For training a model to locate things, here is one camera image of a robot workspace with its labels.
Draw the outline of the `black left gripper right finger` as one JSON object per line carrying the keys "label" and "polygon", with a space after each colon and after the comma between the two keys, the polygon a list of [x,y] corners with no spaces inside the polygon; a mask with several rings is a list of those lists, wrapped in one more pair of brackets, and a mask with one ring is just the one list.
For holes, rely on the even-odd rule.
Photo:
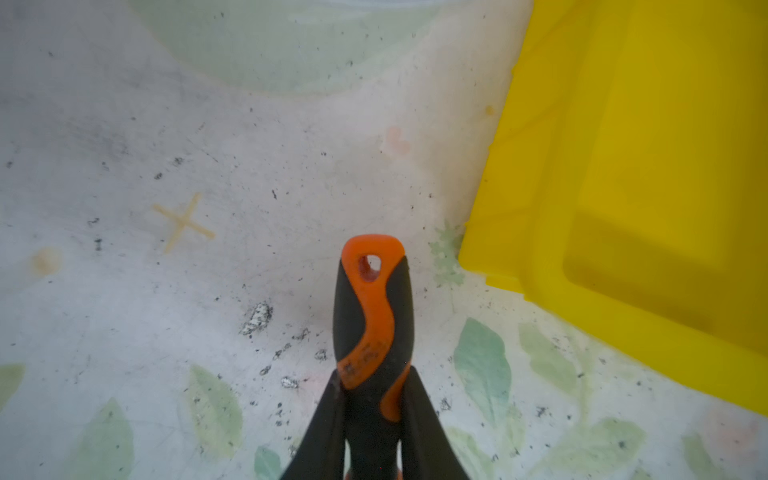
{"label": "black left gripper right finger", "polygon": [[423,382],[411,367],[401,394],[402,474],[405,480],[468,480],[433,409]]}

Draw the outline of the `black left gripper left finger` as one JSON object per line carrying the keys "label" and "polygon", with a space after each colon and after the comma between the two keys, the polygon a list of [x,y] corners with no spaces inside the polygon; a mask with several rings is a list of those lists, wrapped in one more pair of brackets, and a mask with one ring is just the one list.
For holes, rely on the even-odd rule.
{"label": "black left gripper left finger", "polygon": [[346,394],[334,371],[282,480],[342,480],[345,475]]}

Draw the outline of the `orange black screwdriver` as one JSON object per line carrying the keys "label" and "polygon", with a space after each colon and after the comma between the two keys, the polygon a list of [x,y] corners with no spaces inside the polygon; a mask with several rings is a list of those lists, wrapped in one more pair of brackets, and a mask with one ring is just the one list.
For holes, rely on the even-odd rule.
{"label": "orange black screwdriver", "polygon": [[413,345],[412,292],[402,243],[381,234],[351,238],[339,261],[333,311],[351,479],[401,476],[401,393]]}

